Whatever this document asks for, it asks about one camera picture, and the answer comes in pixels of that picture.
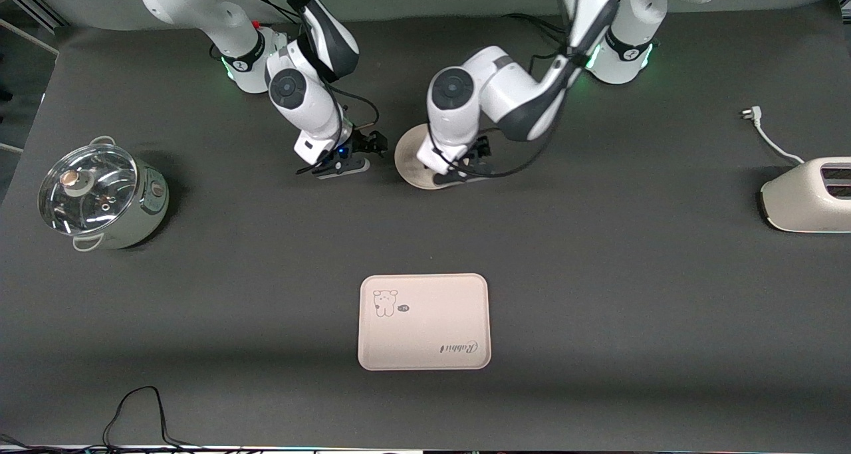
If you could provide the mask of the round beige plate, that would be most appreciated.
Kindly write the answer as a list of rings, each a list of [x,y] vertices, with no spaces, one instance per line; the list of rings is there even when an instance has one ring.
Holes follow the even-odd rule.
[[[432,176],[438,172],[429,169],[417,158],[417,151],[427,135],[427,124],[409,129],[396,143],[394,163],[399,175],[408,184],[423,190],[438,190],[432,181]]]

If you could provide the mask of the beige rectangular rabbit tray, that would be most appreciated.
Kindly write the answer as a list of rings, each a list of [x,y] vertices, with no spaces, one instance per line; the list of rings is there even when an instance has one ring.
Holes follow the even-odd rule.
[[[362,368],[480,370],[490,360],[489,293],[483,276],[374,275],[362,281]]]

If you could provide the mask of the steel cooking pot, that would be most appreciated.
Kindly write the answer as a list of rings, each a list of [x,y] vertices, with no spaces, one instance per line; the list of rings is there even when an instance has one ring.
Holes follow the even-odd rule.
[[[116,145],[115,139],[110,136],[96,137],[88,145],[91,143]],[[145,158],[133,152],[128,153],[139,166],[140,178],[136,196],[113,223],[95,233],[73,236],[72,245],[77,251],[119,250],[136,245],[152,234],[162,222],[170,200],[166,179]]]

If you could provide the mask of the glass pot lid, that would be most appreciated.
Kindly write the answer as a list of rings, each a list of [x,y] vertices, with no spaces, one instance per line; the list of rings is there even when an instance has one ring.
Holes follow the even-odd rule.
[[[131,205],[139,178],[139,164],[124,148],[91,143],[49,170],[39,190],[39,212],[47,227],[59,233],[95,233]]]

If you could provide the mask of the cream toaster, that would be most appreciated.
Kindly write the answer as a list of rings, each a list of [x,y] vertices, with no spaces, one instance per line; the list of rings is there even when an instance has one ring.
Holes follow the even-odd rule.
[[[759,201],[775,229],[851,233],[851,157],[813,158],[764,184]]]

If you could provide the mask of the dark metal frame rail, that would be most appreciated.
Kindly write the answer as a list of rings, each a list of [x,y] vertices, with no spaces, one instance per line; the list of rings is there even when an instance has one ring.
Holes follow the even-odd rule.
[[[57,28],[69,27],[69,22],[43,0],[12,0],[27,13],[39,26],[54,33]]]

